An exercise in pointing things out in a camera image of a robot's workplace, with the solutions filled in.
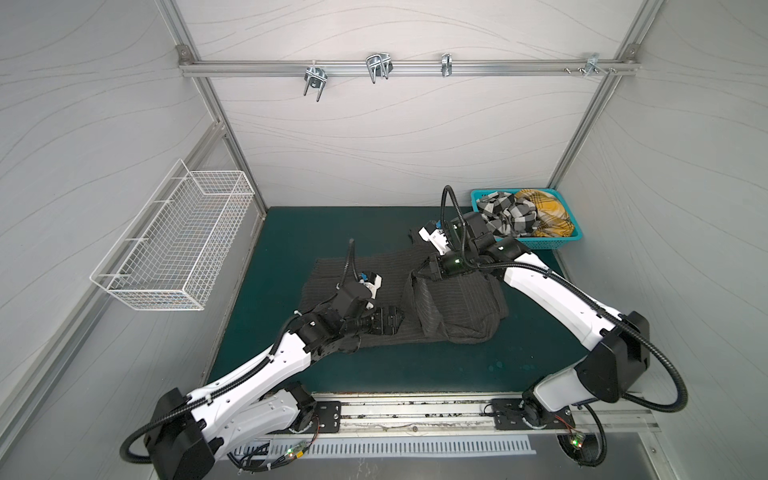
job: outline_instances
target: plaid cloth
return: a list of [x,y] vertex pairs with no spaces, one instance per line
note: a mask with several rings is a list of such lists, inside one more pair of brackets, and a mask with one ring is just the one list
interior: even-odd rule
[[536,205],[508,192],[493,192],[477,200],[478,210],[496,237],[530,237],[538,228]]
[[552,194],[541,190],[524,189],[515,194],[520,201],[531,201],[536,205],[538,219],[541,221],[534,237],[570,237],[574,232],[571,217],[565,207]]

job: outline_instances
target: horizontal rod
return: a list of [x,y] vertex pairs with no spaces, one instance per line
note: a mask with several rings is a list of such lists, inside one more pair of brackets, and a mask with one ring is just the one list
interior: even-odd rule
[[[539,75],[581,76],[586,60],[499,60],[452,62],[454,77],[518,77]],[[180,65],[184,77],[303,77],[311,61],[196,61]],[[316,61],[329,77],[368,77],[364,61]],[[634,75],[638,63],[618,60],[598,61],[599,71],[592,75]],[[440,61],[392,61],[393,77],[441,77]]]

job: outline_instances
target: white wire basket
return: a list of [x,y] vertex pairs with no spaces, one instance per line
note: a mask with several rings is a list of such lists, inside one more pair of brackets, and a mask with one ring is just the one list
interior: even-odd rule
[[91,281],[134,310],[202,310],[252,198],[242,171],[179,160]]

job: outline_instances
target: teal mat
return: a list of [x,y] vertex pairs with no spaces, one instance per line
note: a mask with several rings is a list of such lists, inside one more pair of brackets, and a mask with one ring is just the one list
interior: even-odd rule
[[[211,370],[216,379],[262,352],[299,305],[316,258],[359,257],[410,247],[408,232],[437,207],[273,207],[257,243]],[[537,255],[560,272],[548,250]],[[477,345],[423,343],[336,353],[293,379],[311,392],[522,391],[579,360],[581,344],[527,296],[503,286],[509,317]]]

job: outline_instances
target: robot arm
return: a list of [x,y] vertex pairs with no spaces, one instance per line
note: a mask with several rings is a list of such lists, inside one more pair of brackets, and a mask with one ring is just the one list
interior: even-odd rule
[[[478,265],[480,270],[488,267],[486,271],[531,297],[589,350],[580,362],[547,376],[524,392],[521,414],[531,426],[552,422],[565,406],[595,399],[616,402],[648,368],[646,346],[628,334],[627,328],[617,328],[617,319],[621,319],[647,338],[648,322],[641,315],[632,312],[625,316],[575,289],[515,238],[496,242],[476,212],[455,218],[446,226],[451,240],[433,223],[419,231],[422,239],[437,249],[422,268],[422,275],[438,281],[478,270]],[[451,245],[462,242],[464,251],[451,250]]]
[[[233,372],[187,396],[178,389],[163,395],[153,422],[123,442],[123,460],[151,462],[161,480],[195,480],[203,478],[216,460],[260,435],[305,429],[316,402],[301,385],[294,383],[265,394],[338,351],[345,337],[357,333],[392,335],[404,318],[393,306],[375,307],[380,276],[368,272],[361,277],[345,282],[311,311],[296,312],[270,348]],[[142,435],[148,457],[131,452],[131,444]]]

